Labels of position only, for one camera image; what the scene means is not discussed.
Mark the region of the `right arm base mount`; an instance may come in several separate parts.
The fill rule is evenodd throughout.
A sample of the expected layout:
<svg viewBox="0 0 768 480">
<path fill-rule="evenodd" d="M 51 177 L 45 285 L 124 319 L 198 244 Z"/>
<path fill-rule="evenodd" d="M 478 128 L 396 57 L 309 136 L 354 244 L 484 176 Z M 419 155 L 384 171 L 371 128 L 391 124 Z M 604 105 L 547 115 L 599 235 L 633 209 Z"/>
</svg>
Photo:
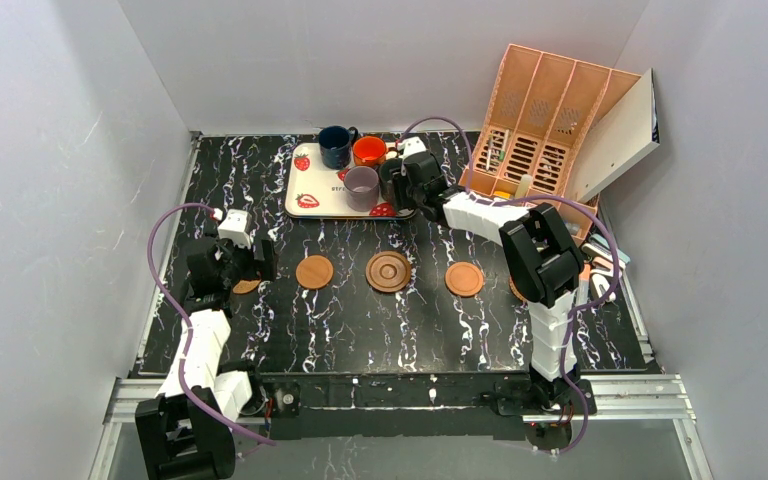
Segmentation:
<svg viewBox="0 0 768 480">
<path fill-rule="evenodd" d="M 477 401 L 499 416 L 523 420 L 531 449 L 553 456 L 581 441 L 583 432 L 574 431 L 574 420 L 580 420 L 581 430 L 585 430 L 590 417 L 598 412 L 591 384 L 586 380 L 504 380 L 480 393 Z"/>
</svg>

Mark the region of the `dark ringed wooden coaster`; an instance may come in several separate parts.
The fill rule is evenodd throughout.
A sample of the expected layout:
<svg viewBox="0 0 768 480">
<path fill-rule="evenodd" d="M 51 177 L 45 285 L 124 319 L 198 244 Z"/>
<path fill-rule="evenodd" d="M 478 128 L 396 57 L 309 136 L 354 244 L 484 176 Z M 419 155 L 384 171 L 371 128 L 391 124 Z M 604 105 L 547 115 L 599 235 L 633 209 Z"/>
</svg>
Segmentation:
<svg viewBox="0 0 768 480">
<path fill-rule="evenodd" d="M 367 263 L 365 275 L 368 284 L 382 293 L 402 290 L 410 281 L 412 266 L 408 259 L 396 251 L 382 251 Z"/>
</svg>

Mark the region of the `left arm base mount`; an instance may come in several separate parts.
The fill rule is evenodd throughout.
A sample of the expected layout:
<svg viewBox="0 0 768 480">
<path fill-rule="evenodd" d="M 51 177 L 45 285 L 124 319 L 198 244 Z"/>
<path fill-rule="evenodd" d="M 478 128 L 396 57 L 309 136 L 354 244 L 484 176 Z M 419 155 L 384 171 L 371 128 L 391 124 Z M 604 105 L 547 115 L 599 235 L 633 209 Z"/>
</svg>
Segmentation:
<svg viewBox="0 0 768 480">
<path fill-rule="evenodd" d="M 300 413 L 301 386 L 296 382 L 252 379 L 252 396 L 239 409 L 238 424 L 270 438 L 278 420 Z"/>
</svg>

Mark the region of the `dark green mug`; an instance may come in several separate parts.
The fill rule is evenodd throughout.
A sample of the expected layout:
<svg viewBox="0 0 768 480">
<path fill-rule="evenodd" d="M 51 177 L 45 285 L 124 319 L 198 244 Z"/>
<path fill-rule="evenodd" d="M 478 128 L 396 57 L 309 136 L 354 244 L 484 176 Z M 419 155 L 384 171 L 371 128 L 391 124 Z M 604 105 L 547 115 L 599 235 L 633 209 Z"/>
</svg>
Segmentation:
<svg viewBox="0 0 768 480">
<path fill-rule="evenodd" d="M 378 167 L 379 188 L 382 199 L 396 206 L 399 203 L 399 193 L 394 178 L 401 175 L 402 161 L 398 157 L 385 160 Z"/>
</svg>

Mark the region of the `orange mug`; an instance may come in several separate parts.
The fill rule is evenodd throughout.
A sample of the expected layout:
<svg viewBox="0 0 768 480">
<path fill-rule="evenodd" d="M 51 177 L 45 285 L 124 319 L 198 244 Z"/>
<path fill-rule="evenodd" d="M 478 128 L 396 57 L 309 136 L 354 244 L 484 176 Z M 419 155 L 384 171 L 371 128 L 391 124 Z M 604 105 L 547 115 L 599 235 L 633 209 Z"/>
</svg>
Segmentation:
<svg viewBox="0 0 768 480">
<path fill-rule="evenodd" d="M 378 137 L 363 136 L 352 146 L 352 155 L 356 166 L 377 168 L 388 154 L 386 142 Z"/>
</svg>

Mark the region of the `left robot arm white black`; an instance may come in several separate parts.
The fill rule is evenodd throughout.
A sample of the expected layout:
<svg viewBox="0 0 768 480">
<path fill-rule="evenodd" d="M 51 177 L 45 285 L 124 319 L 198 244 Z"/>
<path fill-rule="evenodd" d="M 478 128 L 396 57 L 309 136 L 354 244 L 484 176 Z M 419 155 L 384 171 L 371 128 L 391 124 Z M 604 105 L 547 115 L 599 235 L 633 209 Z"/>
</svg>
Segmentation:
<svg viewBox="0 0 768 480">
<path fill-rule="evenodd" d="M 182 332 L 169 374 L 155 396 L 137 405 L 135 425 L 151 479 L 227 479 L 235 471 L 234 436 L 258 434 L 236 420 L 254 390 L 249 367 L 221 368 L 231 333 L 232 290 L 277 274 L 274 244 L 209 235 L 186 255 L 188 274 L 175 308 Z"/>
</svg>

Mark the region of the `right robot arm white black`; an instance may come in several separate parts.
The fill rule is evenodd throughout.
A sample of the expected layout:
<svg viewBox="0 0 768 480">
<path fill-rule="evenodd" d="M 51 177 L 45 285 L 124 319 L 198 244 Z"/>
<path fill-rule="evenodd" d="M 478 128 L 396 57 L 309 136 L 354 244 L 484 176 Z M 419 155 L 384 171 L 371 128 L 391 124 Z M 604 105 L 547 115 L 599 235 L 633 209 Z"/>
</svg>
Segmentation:
<svg viewBox="0 0 768 480">
<path fill-rule="evenodd" d="M 581 251 L 556 204 L 536 194 L 492 200 L 452 185 L 427 150 L 392 158 L 378 169 L 384 197 L 397 210 L 416 210 L 431 221 L 490 240 L 503 249 L 509 275 L 525 298 L 535 340 L 530 369 L 548 382 L 567 376 L 576 359 L 570 314 L 584 267 Z"/>
</svg>

